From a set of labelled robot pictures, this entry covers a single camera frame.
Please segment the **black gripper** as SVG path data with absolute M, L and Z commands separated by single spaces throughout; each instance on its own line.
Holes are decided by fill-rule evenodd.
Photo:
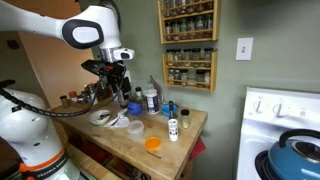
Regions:
M 106 78 L 111 85 L 114 98 L 118 96 L 120 84 L 123 81 L 119 98 L 121 101 L 125 101 L 129 98 L 131 85 L 129 78 L 124 78 L 125 66 L 122 63 L 87 60 L 81 64 L 81 67 L 100 78 Z

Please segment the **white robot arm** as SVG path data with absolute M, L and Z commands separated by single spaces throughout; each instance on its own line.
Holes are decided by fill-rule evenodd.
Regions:
M 55 19 L 0 1 L 0 26 L 3 31 L 26 31 L 62 40 L 75 49 L 100 49 L 101 59 L 82 64 L 100 79 L 120 86 L 126 67 L 135 51 L 120 42 L 120 16 L 111 0 L 100 0 L 80 14 Z M 56 114 L 44 109 L 44 102 L 34 94 L 1 90 L 1 138 L 22 159 L 19 171 L 26 180 L 79 180 L 81 171 L 69 160 L 54 125 Z

